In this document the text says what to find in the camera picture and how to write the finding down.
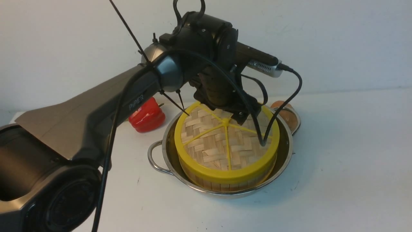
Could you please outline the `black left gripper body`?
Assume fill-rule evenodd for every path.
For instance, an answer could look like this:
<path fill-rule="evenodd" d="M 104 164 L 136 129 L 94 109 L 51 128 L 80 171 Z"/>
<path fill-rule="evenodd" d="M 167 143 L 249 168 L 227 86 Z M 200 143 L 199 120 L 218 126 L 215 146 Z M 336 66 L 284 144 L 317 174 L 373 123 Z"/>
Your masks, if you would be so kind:
<path fill-rule="evenodd" d="M 243 90 L 236 70 L 238 30 L 230 22 L 201 12 L 176 12 L 177 26 L 160 42 L 176 53 L 185 78 L 196 88 L 194 98 L 210 110 L 231 113 L 242 125 L 257 119 L 261 104 Z"/>

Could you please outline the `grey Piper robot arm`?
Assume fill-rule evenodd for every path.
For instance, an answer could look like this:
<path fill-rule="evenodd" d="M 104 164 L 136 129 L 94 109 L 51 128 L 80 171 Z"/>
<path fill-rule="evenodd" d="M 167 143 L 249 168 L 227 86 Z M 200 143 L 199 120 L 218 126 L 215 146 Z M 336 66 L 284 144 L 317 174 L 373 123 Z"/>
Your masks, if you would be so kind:
<path fill-rule="evenodd" d="M 195 99 L 257 114 L 238 72 L 262 54 L 224 20 L 187 12 L 137 66 L 78 96 L 31 110 L 1 128 L 1 231 L 71 232 L 95 209 L 111 168 L 113 129 L 158 92 L 190 82 Z"/>

